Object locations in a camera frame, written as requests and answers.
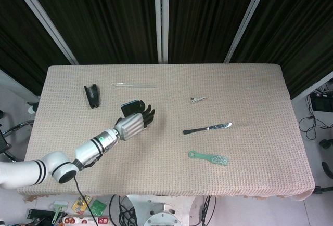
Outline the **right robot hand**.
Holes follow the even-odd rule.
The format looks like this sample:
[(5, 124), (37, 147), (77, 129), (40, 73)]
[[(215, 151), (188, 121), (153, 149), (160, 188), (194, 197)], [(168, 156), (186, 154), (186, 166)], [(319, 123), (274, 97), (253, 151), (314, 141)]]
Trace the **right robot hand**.
[(322, 168), (324, 173), (330, 178), (333, 179), (333, 172), (330, 170), (328, 164), (326, 162), (322, 162)]

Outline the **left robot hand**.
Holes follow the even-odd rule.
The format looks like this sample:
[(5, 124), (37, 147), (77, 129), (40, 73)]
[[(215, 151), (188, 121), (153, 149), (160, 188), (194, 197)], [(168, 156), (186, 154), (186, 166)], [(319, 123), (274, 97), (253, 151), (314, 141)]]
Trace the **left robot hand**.
[(141, 100), (134, 100), (121, 105), (124, 118), (119, 118), (114, 126), (119, 137), (127, 141), (133, 136), (145, 130), (152, 123), (155, 116), (155, 109), (151, 105), (146, 107)]

